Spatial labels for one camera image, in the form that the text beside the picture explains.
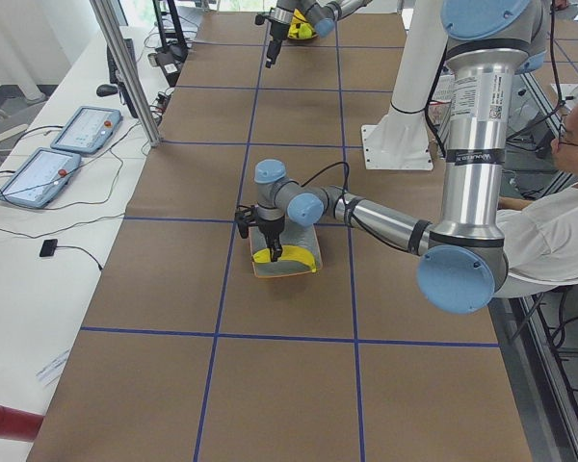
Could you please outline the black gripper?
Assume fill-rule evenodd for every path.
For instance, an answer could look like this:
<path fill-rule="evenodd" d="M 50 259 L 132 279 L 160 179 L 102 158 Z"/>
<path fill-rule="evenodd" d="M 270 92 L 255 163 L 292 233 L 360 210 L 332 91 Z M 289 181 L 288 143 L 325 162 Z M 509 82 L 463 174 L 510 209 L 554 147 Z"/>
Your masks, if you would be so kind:
<path fill-rule="evenodd" d="M 270 263 L 273 263 L 282 256 L 283 248 L 280 243 L 280 235 L 284 231 L 285 216 L 274 219 L 259 217 L 257 226 L 269 249 Z"/>
<path fill-rule="evenodd" d="M 272 21 L 270 26 L 270 36 L 271 40 L 268 44 L 268 49 L 266 52 L 266 68 L 271 68 L 273 64 L 276 63 L 282 47 L 282 43 L 287 39 L 288 36 L 288 24 Z"/>

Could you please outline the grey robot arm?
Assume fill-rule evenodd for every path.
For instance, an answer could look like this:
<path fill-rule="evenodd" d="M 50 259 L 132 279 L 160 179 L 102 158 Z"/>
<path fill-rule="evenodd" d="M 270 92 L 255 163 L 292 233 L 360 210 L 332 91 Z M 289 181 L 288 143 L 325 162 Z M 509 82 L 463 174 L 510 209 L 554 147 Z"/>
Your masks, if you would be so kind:
<path fill-rule="evenodd" d="M 271 68 L 276 63 L 282 44 L 288 39 L 295 11 L 304 16 L 318 36 L 325 37 L 333 31 L 338 21 L 370 3 L 371 0 L 329 1 L 325 5 L 320 5 L 314 0 L 277 1 L 267 13 L 258 13 L 254 19 L 256 25 L 263 25 L 266 21 L 270 23 L 271 39 L 266 52 L 265 66 Z"/>
<path fill-rule="evenodd" d="M 361 129 L 366 167 L 398 172 L 392 203 L 259 162 L 256 202 L 235 215 L 255 274 L 319 270 L 314 226 L 329 217 L 417 256 L 418 287 L 444 311 L 536 293 L 510 270 L 495 216 L 513 81 L 542 64 L 548 13 L 543 1 L 417 2 L 389 110 Z"/>

